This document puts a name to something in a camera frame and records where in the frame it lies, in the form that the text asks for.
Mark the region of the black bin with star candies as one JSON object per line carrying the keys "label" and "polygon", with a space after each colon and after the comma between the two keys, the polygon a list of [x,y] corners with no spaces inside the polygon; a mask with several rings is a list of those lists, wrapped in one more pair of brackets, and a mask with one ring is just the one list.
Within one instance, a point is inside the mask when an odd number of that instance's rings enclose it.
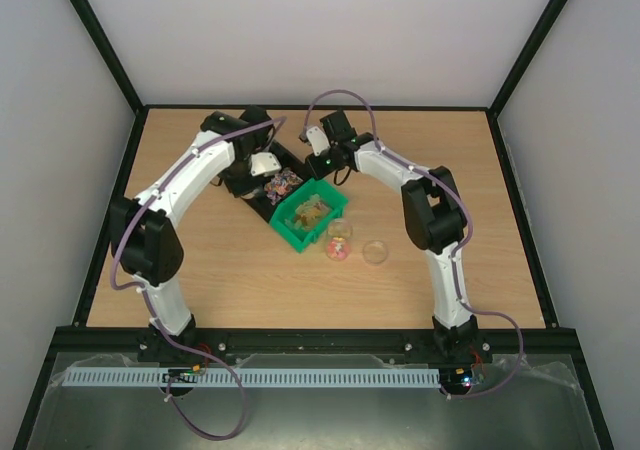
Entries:
{"label": "black bin with star candies", "polygon": [[235,162],[220,174],[220,180],[234,197],[265,199],[271,206],[276,206],[304,183],[297,164],[299,160],[275,142],[266,151]]}

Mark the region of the green bin with gummies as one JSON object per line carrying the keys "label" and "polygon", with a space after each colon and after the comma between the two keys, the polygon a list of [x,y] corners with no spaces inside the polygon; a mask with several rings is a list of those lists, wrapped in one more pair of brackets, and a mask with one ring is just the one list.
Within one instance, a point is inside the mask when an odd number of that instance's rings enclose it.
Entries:
{"label": "green bin with gummies", "polygon": [[280,203],[270,226],[298,253],[316,243],[349,199],[325,180],[308,180]]}

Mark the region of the black bin with lollipop candies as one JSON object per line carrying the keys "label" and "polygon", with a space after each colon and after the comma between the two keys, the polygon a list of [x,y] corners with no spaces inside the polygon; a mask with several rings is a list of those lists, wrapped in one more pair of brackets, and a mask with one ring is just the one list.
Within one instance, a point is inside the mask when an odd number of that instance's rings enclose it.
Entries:
{"label": "black bin with lollipop candies", "polygon": [[285,167],[274,176],[268,177],[266,182],[256,187],[244,201],[266,222],[273,217],[278,206],[283,203],[305,179],[301,171]]}

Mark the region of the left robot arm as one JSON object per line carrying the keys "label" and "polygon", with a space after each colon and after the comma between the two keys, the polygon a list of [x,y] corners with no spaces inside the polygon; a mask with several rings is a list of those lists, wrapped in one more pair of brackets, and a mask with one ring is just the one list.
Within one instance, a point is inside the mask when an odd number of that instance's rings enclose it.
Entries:
{"label": "left robot arm", "polygon": [[194,321],[178,277],[185,256],[179,223],[207,185],[233,165],[246,163],[259,176],[279,171],[269,147],[285,122],[260,107],[239,118],[216,111],[159,179],[133,198],[111,201],[110,286],[142,295],[149,322],[160,332],[179,336]]}

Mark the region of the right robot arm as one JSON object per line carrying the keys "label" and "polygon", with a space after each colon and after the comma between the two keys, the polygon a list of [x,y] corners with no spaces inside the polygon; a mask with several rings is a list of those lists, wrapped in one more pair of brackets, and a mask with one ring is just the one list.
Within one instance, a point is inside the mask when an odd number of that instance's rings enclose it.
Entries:
{"label": "right robot arm", "polygon": [[478,332],[469,309],[462,267],[468,212],[451,172],[419,166],[386,147],[371,133],[359,134],[342,110],[303,126],[299,139],[310,145],[305,159],[312,175],[325,177],[347,169],[371,176],[401,196],[404,226],[425,253],[434,295],[434,344],[445,360],[460,360]]}

